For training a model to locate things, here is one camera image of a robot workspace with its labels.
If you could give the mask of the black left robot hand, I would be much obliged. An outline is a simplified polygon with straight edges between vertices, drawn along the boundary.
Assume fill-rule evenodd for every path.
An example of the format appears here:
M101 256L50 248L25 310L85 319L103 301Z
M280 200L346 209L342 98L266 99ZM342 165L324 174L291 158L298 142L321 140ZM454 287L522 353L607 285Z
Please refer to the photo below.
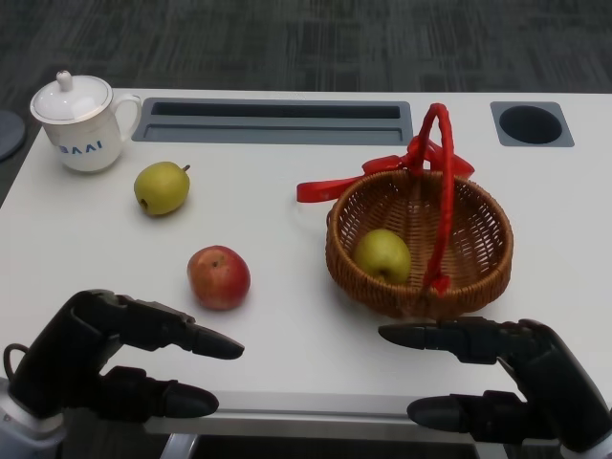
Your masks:
M88 408L102 419L134 423L213 414L219 402L204 389L157 381L134 367L100 372L122 346L153 352L168 345L227 361L244 352L237 341L161 303L105 290L82 291L58 310L28 348L10 377L9 394L40 420L66 408Z

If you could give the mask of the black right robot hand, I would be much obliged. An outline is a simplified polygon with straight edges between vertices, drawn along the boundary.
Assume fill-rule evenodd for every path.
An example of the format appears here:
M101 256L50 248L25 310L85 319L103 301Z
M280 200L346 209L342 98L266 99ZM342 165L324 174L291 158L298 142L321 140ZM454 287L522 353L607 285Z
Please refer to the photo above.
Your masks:
M416 400L406 413L417 425L467 433L479 443L557 440L565 458L610 457L611 411L552 328L530 319L460 317L384 325L379 334L402 347L450 352L462 363L499 363L519 390Z

